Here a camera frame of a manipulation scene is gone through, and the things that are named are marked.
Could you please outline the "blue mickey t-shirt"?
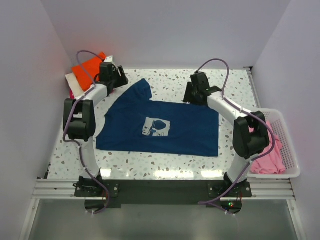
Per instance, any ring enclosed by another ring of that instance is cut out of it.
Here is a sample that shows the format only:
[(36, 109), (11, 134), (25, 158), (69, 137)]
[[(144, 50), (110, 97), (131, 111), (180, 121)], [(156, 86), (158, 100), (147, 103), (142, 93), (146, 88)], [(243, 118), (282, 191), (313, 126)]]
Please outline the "blue mickey t-shirt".
[(146, 152), (217, 157), (219, 114), (207, 106), (154, 101), (142, 79), (105, 114), (96, 137), (101, 151)]

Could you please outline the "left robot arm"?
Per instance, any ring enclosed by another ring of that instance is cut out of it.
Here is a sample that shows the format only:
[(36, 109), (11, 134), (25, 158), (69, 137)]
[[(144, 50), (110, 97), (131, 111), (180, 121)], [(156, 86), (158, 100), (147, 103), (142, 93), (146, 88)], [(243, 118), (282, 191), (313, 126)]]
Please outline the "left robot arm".
[(121, 65), (102, 62), (90, 88), (81, 96), (74, 99), (67, 98), (64, 101), (62, 140), (77, 145), (82, 169), (80, 177), (91, 179), (85, 189), (92, 196), (99, 196), (104, 190), (104, 184), (98, 180), (100, 169), (93, 145), (93, 136), (96, 132), (95, 107), (114, 89), (128, 83), (129, 80)]

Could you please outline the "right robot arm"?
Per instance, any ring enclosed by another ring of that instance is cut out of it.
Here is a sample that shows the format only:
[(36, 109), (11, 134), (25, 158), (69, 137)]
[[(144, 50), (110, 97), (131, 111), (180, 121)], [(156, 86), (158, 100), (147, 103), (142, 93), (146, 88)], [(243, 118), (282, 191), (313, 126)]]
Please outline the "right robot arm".
[(183, 102), (207, 106), (218, 112), (233, 126), (232, 146), (235, 151), (231, 167), (224, 174), (223, 192), (230, 197), (240, 190), (245, 182), (254, 157), (270, 145), (268, 125), (261, 111), (252, 112), (223, 95), (223, 90), (210, 86), (204, 72), (190, 76)]

